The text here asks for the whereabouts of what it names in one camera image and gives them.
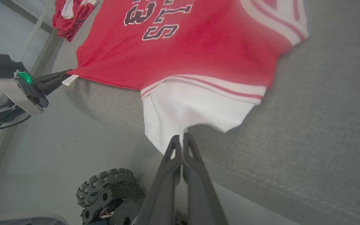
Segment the folded red garment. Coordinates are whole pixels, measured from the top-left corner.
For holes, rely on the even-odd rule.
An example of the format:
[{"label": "folded red garment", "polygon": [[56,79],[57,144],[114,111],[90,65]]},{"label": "folded red garment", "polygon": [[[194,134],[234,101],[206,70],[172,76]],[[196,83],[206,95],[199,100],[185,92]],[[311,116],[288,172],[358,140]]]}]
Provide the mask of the folded red garment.
[{"label": "folded red garment", "polygon": [[52,24],[59,37],[70,42],[97,3],[98,0],[56,0]]}]

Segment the red jersey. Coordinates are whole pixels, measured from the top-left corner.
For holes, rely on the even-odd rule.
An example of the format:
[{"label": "red jersey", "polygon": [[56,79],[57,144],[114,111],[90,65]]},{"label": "red jersey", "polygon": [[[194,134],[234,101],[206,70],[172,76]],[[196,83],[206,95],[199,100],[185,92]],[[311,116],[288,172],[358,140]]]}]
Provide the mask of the red jersey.
[{"label": "red jersey", "polygon": [[277,58],[307,37],[302,0],[105,0],[69,73],[142,97],[178,79],[259,104]]}]

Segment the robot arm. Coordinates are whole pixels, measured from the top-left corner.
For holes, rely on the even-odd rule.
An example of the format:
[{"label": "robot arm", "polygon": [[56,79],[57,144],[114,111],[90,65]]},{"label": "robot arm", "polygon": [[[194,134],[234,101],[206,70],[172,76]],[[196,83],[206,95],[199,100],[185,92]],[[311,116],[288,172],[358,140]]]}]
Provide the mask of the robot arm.
[{"label": "robot arm", "polygon": [[46,95],[70,76],[67,71],[33,78],[22,62],[0,54],[0,127],[24,113],[41,114],[48,106]]}]

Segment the stitched seam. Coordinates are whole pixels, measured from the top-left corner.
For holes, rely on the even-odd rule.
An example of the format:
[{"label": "stitched seam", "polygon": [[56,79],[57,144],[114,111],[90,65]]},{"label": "stitched seam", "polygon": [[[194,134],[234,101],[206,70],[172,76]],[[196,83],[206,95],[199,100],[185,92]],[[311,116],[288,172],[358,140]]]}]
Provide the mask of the stitched seam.
[{"label": "stitched seam", "polygon": [[[253,174],[253,173],[251,173],[251,172],[249,172],[249,171],[245,171],[245,170],[243,170],[243,169],[241,169],[241,168],[238,168],[238,167],[235,167],[235,166],[233,166],[233,165],[229,165],[229,166],[231,166],[232,168],[235,168],[235,169],[237,169],[237,170],[239,170],[239,171],[242,171],[242,172],[245,172],[245,173],[247,173],[247,174],[250,174],[250,175],[252,175],[253,177],[260,178],[260,179],[265,180],[265,181],[267,181],[267,182],[270,182],[270,183],[272,183],[272,184],[274,184],[274,185],[278,185],[278,186],[280,186],[280,187],[282,187],[282,188],[285,188],[285,189],[287,189],[287,190],[289,190],[289,191],[292,191],[292,192],[294,192],[294,193],[296,193],[296,194],[299,194],[299,195],[302,195],[302,196],[304,196],[304,197],[310,198],[311,200],[318,201],[318,202],[320,202],[320,203],[322,203],[322,204],[329,205],[329,206],[331,206],[332,208],[336,208],[336,209],[338,209],[338,210],[340,210],[340,211],[347,212],[348,214],[353,215],[353,216],[355,216],[356,218],[359,218],[359,219],[360,219],[360,215],[357,215],[357,214],[355,214],[355,213],[353,213],[353,212],[346,211],[346,210],[343,209],[343,208],[339,208],[339,207],[334,206],[334,205],[331,205],[331,204],[329,204],[329,203],[327,203],[327,202],[320,201],[320,200],[317,199],[317,198],[313,198],[313,197],[311,197],[311,196],[302,194],[302,193],[300,193],[300,192],[298,192],[298,191],[294,191],[294,190],[291,189],[291,188],[288,188],[288,187],[283,186],[283,185],[279,185],[279,184],[276,183],[276,182],[270,181],[269,179],[266,179],[266,178],[264,178],[264,177],[260,177],[260,176],[258,176],[258,175],[256,175],[256,174]],[[243,176],[241,176],[241,175],[239,175],[239,174],[237,174],[237,173],[235,173],[235,172],[233,172],[233,171],[231,171],[231,170],[228,170],[228,171],[230,171],[230,172],[232,172],[232,173],[234,173],[234,174],[236,174],[236,175],[238,175],[238,176],[240,176],[240,177],[242,177],[242,178],[245,178],[245,179],[247,179],[247,180],[249,180],[249,181],[252,181],[252,182],[254,182],[254,183],[257,183],[257,184],[259,184],[259,185],[262,185],[262,186],[265,187],[265,188],[269,188],[269,187],[267,187],[267,186],[265,186],[265,185],[263,185],[263,184],[261,184],[261,183],[259,183],[259,182],[253,181],[253,180],[251,180],[251,179],[249,179],[249,178],[246,178],[246,177],[243,177]],[[284,193],[282,193],[282,192],[279,192],[279,191],[277,191],[277,192],[280,193],[280,194],[283,194],[283,195],[285,195],[285,196],[287,196],[287,197],[290,197],[290,198],[292,198],[292,199],[294,199],[294,200],[296,200],[296,201],[299,201],[299,202],[301,202],[301,203],[303,203],[303,204],[306,204],[306,205],[308,205],[308,206],[311,206],[312,208],[315,208],[313,205],[307,204],[306,202],[297,200],[296,198],[293,198],[293,197],[291,197],[291,196],[289,196],[289,195],[286,195],[286,194],[284,194]],[[336,217],[338,217],[338,218],[343,219],[344,221],[348,221],[348,222],[354,223],[354,222],[349,221],[349,220],[347,220],[347,219],[345,219],[345,218],[342,218],[342,217],[340,217],[340,216],[337,216],[337,215],[335,215],[335,214],[333,214],[333,213],[330,213],[330,212],[326,212],[326,211],[324,211],[324,210],[321,210],[320,208],[316,208],[316,209],[318,209],[318,210],[320,210],[320,211],[323,211],[323,212],[325,212],[325,213],[327,213],[327,214],[332,214],[332,215],[334,215],[334,216],[336,216]]]}]

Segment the red and white garment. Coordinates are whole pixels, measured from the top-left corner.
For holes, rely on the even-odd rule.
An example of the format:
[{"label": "red and white garment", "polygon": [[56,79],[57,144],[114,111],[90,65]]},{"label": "red and white garment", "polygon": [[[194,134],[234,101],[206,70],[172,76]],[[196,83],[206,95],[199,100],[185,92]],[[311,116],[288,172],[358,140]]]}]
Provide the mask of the red and white garment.
[{"label": "red and white garment", "polygon": [[69,73],[141,90],[145,134],[164,153],[190,126],[240,125],[308,36],[303,0],[104,1]]},{"label": "red and white garment", "polygon": [[97,3],[98,0],[56,0],[52,25],[59,37],[70,42]]}]

